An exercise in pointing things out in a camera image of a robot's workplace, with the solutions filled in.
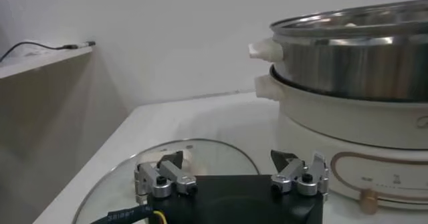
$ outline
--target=yellow wire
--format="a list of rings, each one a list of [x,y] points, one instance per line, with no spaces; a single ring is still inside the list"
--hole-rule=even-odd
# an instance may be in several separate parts
[[[162,220],[163,224],[168,224],[167,223],[167,218],[165,218],[165,215],[162,212],[160,212],[160,211],[153,211],[153,213],[155,215],[159,216],[159,218]]]

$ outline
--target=pot handle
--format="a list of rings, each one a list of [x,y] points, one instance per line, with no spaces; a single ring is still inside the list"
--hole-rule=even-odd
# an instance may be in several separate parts
[[[250,58],[259,58],[267,62],[279,62],[284,57],[282,46],[271,37],[248,45]]]
[[[270,75],[256,77],[254,86],[258,98],[280,101],[286,97],[284,90]]]

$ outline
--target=white table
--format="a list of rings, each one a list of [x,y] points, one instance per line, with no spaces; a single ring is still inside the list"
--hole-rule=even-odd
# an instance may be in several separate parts
[[[36,224],[71,223],[90,189],[110,169],[152,146],[182,138],[210,138],[245,151],[262,173],[273,173],[269,152],[278,104],[254,93],[141,106],[123,122],[83,169],[36,219]],[[325,223],[428,223],[428,212],[381,209],[360,213],[355,201],[331,194],[324,208]]]

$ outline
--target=black cable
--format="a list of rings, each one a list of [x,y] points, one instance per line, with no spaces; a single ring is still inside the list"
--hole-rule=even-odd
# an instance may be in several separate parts
[[[88,41],[88,42],[86,42],[85,44],[82,44],[82,45],[63,45],[63,46],[59,46],[59,47],[50,47],[50,46],[47,46],[47,45],[43,45],[43,44],[41,44],[41,43],[36,43],[36,42],[31,42],[31,41],[22,41],[22,42],[19,42],[19,43],[17,43],[17,44],[15,44],[14,46],[12,46],[10,49],[8,49],[7,51],[6,51],[6,53],[4,53],[2,56],[1,56],[1,58],[0,58],[0,63],[15,49],[15,48],[17,48],[18,46],[20,46],[20,45],[37,45],[37,46],[39,46],[39,47],[43,47],[43,48],[46,48],[46,49],[52,49],[52,50],[59,50],[59,49],[78,49],[78,48],[82,48],[82,47],[87,47],[87,46],[93,46],[93,45],[95,45],[95,42],[94,41]]]
[[[108,212],[107,216],[91,224],[131,224],[153,215],[153,208],[148,205],[139,205],[130,209]]]

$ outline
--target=stainless steel pot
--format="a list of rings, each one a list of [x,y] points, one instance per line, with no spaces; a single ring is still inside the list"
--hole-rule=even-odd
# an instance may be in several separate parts
[[[275,22],[250,55],[311,92],[361,100],[428,101],[428,0],[317,13]]]

